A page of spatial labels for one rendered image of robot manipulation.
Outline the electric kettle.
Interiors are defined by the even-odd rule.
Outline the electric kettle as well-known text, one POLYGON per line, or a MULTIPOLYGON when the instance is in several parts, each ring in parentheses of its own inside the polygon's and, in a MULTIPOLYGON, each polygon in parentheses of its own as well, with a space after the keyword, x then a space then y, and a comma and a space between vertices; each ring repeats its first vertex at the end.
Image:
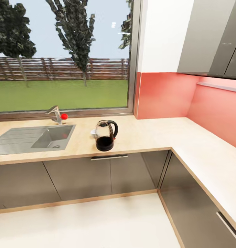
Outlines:
POLYGON ((99 151, 108 152, 114 148, 114 139, 118 132, 118 126, 115 121, 101 120, 96 124, 95 140, 97 149, 99 151), (115 132, 111 126, 111 123, 115 125, 115 132))

